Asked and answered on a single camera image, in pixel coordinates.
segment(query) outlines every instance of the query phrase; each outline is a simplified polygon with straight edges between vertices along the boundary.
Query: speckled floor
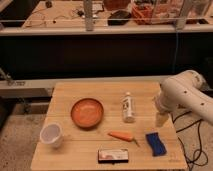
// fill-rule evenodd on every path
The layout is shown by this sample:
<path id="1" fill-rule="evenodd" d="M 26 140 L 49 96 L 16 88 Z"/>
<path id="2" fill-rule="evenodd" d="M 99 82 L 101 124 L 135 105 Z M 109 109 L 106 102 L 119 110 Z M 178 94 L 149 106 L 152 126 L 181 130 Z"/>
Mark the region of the speckled floor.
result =
<path id="1" fill-rule="evenodd" d="M 0 171 L 29 171 L 33 153 L 38 141 L 38 135 L 45 119 L 46 107 L 36 106 L 27 115 L 20 115 L 20 105 L 17 105 L 14 112 L 8 118 L 0 134 Z M 180 118 L 176 123 L 176 129 L 183 128 L 193 121 L 199 119 L 194 114 Z M 193 151 L 198 148 L 197 126 L 178 133 L 183 140 L 188 156 L 192 157 Z M 201 124 L 201 138 L 203 150 L 207 153 L 209 162 L 204 167 L 194 167 L 194 171 L 213 170 L 213 127 L 206 122 Z M 205 162 L 203 155 L 199 163 Z"/>

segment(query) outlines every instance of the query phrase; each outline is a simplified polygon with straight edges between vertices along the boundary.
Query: paper cup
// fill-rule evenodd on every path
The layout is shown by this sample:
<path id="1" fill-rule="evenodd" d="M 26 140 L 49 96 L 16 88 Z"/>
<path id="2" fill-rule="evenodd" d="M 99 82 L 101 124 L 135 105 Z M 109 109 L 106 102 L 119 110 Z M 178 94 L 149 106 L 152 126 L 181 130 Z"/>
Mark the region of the paper cup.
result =
<path id="1" fill-rule="evenodd" d="M 61 127 L 55 123 L 45 126 L 40 132 L 40 140 L 44 144 L 58 148 L 63 140 Z"/>

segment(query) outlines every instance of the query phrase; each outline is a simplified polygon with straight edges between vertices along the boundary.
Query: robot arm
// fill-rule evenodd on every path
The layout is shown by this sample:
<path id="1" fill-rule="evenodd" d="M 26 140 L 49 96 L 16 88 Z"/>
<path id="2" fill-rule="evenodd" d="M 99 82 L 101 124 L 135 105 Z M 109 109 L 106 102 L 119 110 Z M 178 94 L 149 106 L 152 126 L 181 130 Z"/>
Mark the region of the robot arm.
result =
<path id="1" fill-rule="evenodd" d="M 155 97 L 159 114 L 172 112 L 181 105 L 213 125 L 213 99 L 199 90 L 203 83 L 202 75 L 193 70 L 165 79 L 161 92 Z"/>

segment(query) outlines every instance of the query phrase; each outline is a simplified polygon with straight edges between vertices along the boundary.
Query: orange bowl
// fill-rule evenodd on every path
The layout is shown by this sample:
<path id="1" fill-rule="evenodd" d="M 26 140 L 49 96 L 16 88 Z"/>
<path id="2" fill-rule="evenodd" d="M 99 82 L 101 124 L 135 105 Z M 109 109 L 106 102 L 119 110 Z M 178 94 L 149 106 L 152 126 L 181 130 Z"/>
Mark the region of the orange bowl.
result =
<path id="1" fill-rule="evenodd" d="M 81 128 L 96 126 L 103 117 L 102 104 L 92 98 L 85 98 L 77 101 L 71 110 L 73 122 Z"/>

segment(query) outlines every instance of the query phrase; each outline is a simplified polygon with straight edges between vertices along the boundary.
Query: small bottle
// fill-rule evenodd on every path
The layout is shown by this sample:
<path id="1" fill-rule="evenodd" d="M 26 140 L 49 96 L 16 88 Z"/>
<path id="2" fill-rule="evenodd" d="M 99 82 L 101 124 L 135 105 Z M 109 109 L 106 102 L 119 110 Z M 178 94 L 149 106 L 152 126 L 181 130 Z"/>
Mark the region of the small bottle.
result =
<path id="1" fill-rule="evenodd" d="M 132 123 L 135 120 L 132 110 L 132 98 L 130 95 L 130 92 L 126 92 L 123 99 L 123 120 L 127 123 Z"/>

